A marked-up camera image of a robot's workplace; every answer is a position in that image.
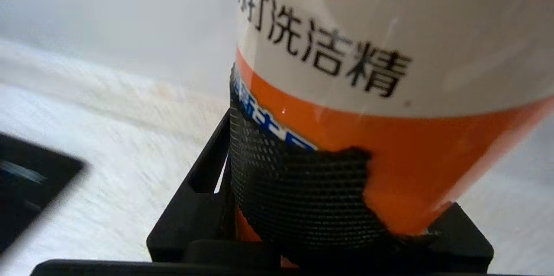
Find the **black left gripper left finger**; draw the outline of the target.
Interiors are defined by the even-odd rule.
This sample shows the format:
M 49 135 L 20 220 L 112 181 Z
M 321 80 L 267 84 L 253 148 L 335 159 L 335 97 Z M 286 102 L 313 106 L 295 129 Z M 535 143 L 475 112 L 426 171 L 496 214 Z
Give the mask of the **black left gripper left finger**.
M 147 237 L 154 262 L 183 261 L 199 243 L 269 250 L 301 268 L 424 268 L 427 237 L 390 233 L 363 201 L 370 154 L 313 151 L 246 114 L 239 74 L 230 108 Z

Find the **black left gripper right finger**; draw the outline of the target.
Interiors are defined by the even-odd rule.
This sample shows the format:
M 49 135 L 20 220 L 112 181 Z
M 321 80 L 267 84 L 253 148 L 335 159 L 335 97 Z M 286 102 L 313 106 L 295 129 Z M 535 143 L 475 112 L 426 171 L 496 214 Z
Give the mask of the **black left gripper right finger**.
M 493 247 L 458 203 L 430 226 L 437 237 L 428 248 L 431 268 L 488 268 Z

